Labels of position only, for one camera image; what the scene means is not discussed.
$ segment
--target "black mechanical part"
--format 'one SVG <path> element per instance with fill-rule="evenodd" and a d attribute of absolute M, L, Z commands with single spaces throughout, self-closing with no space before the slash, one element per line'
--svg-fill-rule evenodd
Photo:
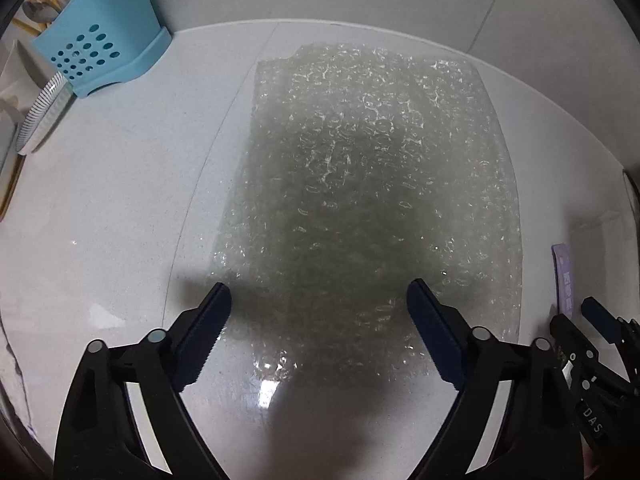
<path fill-rule="evenodd" d="M 456 316 L 444 314 L 455 309 L 441 305 L 423 280 L 412 282 L 409 290 L 412 293 L 407 296 L 407 306 L 414 320 L 420 309 L 437 309 L 443 319 L 453 320 L 448 327 L 450 334 L 459 338 L 466 334 L 466 341 L 458 340 L 466 375 L 464 389 L 410 480 L 581 479 L 580 433 L 566 382 L 549 342 L 538 339 L 527 347 L 498 341 L 484 327 L 471 329 L 457 311 Z M 434 334 L 440 329 L 440 325 L 432 327 L 430 336 L 443 340 Z M 420 327 L 418 332 L 425 333 Z M 433 347 L 432 342 L 425 344 Z M 512 381 L 512 385 L 494 450 L 484 467 L 467 473 L 500 381 Z"/>
<path fill-rule="evenodd" d="M 204 310 L 228 312 L 231 295 L 222 283 L 202 304 L 178 316 L 168 331 L 152 330 L 138 344 L 108 348 L 87 345 L 60 421 L 56 480 L 202 479 L 228 480 L 202 441 L 172 386 L 174 349 L 188 337 Z M 140 384 L 149 420 L 172 474 L 147 459 L 129 405 L 125 382 Z"/>
<path fill-rule="evenodd" d="M 202 328 L 205 309 L 219 314 L 212 316 L 219 324 L 230 303 L 228 288 L 219 283 L 167 331 L 153 330 L 135 345 L 112 349 L 100 340 L 89 343 L 63 411 L 54 478 L 228 480 L 194 427 L 173 378 L 180 368 L 177 349 L 185 349 L 194 327 Z M 568 354 L 574 367 L 570 388 L 547 340 L 523 346 L 498 341 L 484 327 L 472 329 L 456 309 L 440 304 L 423 280 L 409 286 L 407 306 L 423 339 L 431 339 L 425 343 L 440 359 L 438 369 L 460 387 L 410 480 L 578 480 L 583 478 L 580 432 L 600 463 L 594 480 L 628 474 L 638 455 L 638 389 L 599 363 L 595 346 L 566 317 L 556 316 L 551 330 L 557 352 Z M 638 348 L 631 346 L 638 342 L 638 325 L 616 322 L 622 334 L 618 350 L 625 366 L 636 369 Z M 511 389 L 498 437 L 488 463 L 467 473 L 500 381 L 511 381 Z M 171 474 L 148 462 L 125 382 L 140 384 Z"/>
<path fill-rule="evenodd" d="M 599 362 L 598 349 L 566 316 L 551 320 L 551 335 L 558 355 L 571 367 L 573 409 L 598 465 L 591 478 L 620 478 L 638 468 L 640 452 L 638 324 L 615 319 L 594 298 L 586 298 L 581 311 L 607 342 L 616 345 L 629 380 Z"/>

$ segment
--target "screw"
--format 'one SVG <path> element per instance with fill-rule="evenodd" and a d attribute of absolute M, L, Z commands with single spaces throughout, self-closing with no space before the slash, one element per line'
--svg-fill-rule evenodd
<path fill-rule="evenodd" d="M 164 339 L 164 336 L 166 336 L 166 332 L 161 328 L 156 328 L 155 330 L 149 332 L 149 334 L 146 336 L 146 339 L 150 343 L 159 343 L 162 341 L 162 339 Z"/>
<path fill-rule="evenodd" d="M 86 350 L 89 352 L 89 354 L 95 354 L 96 352 L 102 350 L 103 345 L 104 343 L 102 341 L 100 341 L 99 339 L 95 339 L 86 346 Z"/>
<path fill-rule="evenodd" d="M 489 332 L 484 326 L 476 326 L 471 333 L 480 341 L 487 341 L 491 337 L 491 332 Z"/>

